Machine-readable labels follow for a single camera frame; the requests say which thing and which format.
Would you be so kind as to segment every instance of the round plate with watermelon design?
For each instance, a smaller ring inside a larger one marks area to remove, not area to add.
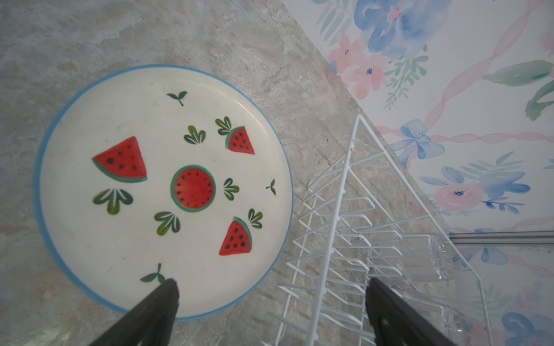
[[[178,321],[237,302],[290,228],[279,138],[240,91],[201,71],[150,65],[77,94],[35,169],[45,243],[82,290],[126,312],[167,278]]]

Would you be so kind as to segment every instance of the watermelon slice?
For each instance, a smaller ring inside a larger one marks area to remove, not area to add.
[[[171,197],[179,208],[189,213],[206,209],[216,196],[216,184],[210,172],[190,164],[179,169],[171,180]]]
[[[221,249],[220,256],[247,254],[252,251],[252,236],[246,223],[240,218],[234,217]]]
[[[93,157],[94,164],[108,177],[123,183],[146,180],[146,166],[135,136]]]
[[[231,129],[231,120],[229,117],[216,119],[216,124],[221,127],[217,132],[220,135],[227,135],[225,139],[225,148],[237,153],[245,153],[254,155],[254,148],[248,138],[246,128],[244,126]]]

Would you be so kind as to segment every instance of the gray marble countertop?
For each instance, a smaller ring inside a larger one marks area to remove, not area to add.
[[[6,0],[0,16],[0,344],[86,345],[120,317],[58,269],[33,211],[40,141],[87,84],[136,65],[171,64],[234,85],[283,142],[295,215],[305,183],[343,154],[361,112],[278,0]],[[295,255],[291,249],[283,256]],[[279,312],[285,297],[274,283],[289,277],[280,261],[232,308],[176,325],[171,344],[272,340],[276,324],[267,311]]]

